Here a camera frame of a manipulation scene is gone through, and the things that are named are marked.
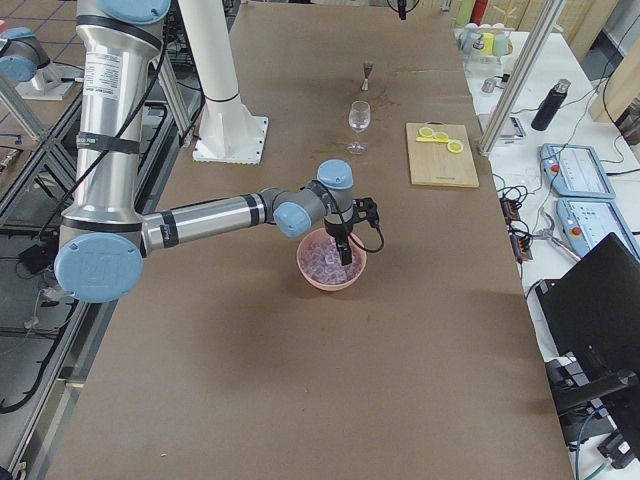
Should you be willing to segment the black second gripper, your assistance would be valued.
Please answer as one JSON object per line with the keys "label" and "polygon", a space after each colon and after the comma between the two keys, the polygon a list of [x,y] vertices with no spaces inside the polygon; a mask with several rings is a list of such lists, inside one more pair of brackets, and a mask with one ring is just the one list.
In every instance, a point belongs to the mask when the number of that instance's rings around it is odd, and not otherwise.
{"label": "black second gripper", "polygon": [[349,245],[349,234],[353,231],[353,216],[353,212],[343,212],[342,214],[331,213],[323,218],[326,233],[335,240],[342,266],[353,262]]}

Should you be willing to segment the second grey blue robot arm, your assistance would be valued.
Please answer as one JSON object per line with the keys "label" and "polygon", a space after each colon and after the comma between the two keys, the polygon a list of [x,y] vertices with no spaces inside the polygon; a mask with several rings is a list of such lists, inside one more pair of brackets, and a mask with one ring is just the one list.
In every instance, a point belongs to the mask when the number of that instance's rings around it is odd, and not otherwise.
{"label": "second grey blue robot arm", "polygon": [[239,85],[228,103],[203,98],[196,138],[138,205],[143,282],[160,300],[281,300],[306,285],[270,211],[313,185],[322,161],[346,157],[361,63],[397,60],[410,26],[382,8],[249,2],[230,22],[208,2],[181,9],[203,87]]}

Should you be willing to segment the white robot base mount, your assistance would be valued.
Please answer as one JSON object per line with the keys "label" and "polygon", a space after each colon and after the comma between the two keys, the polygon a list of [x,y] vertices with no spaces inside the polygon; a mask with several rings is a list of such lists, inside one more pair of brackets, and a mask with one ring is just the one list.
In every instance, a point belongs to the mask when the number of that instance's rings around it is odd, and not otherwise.
{"label": "white robot base mount", "polygon": [[181,1],[179,7],[205,97],[193,158],[259,164],[269,120],[242,102],[222,3]]}

